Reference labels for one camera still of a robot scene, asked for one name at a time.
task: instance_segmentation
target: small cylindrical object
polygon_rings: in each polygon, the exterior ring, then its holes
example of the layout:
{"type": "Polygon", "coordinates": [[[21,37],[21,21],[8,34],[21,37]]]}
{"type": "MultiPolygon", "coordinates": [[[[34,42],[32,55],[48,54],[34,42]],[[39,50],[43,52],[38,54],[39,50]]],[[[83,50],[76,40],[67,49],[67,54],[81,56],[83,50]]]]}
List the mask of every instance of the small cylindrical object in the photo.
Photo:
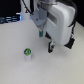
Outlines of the small cylindrical object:
{"type": "Polygon", "coordinates": [[[24,57],[26,61],[30,61],[31,60],[31,50],[29,48],[25,49],[24,51],[24,57]]]}

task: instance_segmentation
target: black cable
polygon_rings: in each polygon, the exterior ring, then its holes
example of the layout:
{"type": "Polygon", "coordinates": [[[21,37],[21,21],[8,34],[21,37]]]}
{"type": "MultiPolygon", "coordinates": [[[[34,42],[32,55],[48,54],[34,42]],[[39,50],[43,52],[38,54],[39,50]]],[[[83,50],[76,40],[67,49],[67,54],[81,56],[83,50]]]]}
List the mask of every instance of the black cable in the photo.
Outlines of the black cable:
{"type": "Polygon", "coordinates": [[[33,13],[34,12],[34,0],[30,0],[30,9],[33,13]]]}
{"type": "Polygon", "coordinates": [[[28,7],[26,6],[24,0],[22,0],[22,2],[23,2],[23,4],[24,4],[25,8],[27,9],[27,11],[28,11],[30,14],[33,14],[33,13],[28,9],[28,7]]]}

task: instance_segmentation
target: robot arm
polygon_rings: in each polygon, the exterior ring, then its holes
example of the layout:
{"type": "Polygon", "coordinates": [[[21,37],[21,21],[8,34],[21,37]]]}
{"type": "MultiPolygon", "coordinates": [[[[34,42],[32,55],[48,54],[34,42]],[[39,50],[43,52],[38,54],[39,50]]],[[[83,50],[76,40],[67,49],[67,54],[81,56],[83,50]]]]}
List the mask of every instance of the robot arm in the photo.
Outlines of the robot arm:
{"type": "Polygon", "coordinates": [[[71,43],[72,29],[76,23],[76,5],[71,0],[30,1],[31,4],[34,2],[37,4],[36,9],[30,4],[30,9],[35,9],[35,11],[28,11],[35,25],[39,28],[40,37],[43,37],[45,31],[45,36],[52,40],[49,43],[48,52],[53,51],[55,44],[68,47],[68,44],[71,43]]]}

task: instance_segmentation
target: green object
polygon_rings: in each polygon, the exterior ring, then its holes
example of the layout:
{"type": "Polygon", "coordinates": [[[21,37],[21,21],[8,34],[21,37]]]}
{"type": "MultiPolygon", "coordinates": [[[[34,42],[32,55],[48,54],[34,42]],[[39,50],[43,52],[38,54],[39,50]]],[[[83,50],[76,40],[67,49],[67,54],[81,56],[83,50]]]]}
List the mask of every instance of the green object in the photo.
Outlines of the green object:
{"type": "Polygon", "coordinates": [[[31,50],[29,48],[27,48],[25,51],[24,51],[24,54],[26,56],[29,56],[31,54],[31,50]]]}
{"type": "Polygon", "coordinates": [[[43,37],[43,31],[39,31],[39,37],[43,37]]]}

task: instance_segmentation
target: white table surface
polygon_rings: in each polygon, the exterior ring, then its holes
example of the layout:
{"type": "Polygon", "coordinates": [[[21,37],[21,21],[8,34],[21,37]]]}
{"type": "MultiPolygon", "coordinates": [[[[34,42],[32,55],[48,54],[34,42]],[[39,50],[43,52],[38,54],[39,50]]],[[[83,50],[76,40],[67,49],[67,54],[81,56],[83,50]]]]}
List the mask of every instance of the white table surface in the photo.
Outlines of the white table surface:
{"type": "Polygon", "coordinates": [[[72,50],[56,46],[49,54],[48,40],[39,38],[32,21],[0,24],[0,84],[84,84],[84,28],[78,23],[75,38],[72,50]]]}

